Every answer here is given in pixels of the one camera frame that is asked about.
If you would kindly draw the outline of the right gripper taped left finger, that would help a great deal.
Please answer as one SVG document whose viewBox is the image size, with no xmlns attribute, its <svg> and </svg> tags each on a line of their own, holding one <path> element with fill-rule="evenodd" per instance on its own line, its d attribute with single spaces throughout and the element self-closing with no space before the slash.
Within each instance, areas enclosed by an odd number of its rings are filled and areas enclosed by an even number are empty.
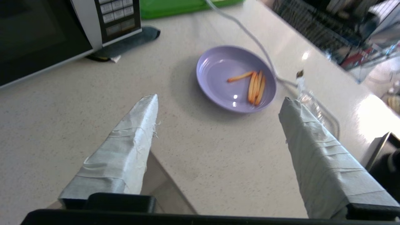
<svg viewBox="0 0 400 225">
<path fill-rule="evenodd" d="M 59 195 L 87 199 L 95 193 L 139 194 L 158 116 L 158 95 L 141 98 Z"/>
</svg>

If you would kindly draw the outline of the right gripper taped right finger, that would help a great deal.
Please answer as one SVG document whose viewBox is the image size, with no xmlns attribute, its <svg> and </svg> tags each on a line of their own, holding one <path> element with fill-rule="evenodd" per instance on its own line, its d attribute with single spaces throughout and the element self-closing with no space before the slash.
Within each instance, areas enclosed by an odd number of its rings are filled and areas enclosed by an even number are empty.
<svg viewBox="0 0 400 225">
<path fill-rule="evenodd" d="M 278 116 L 309 218 L 344 219 L 353 204 L 398 216 L 399 203 L 300 101 L 286 97 Z"/>
</svg>

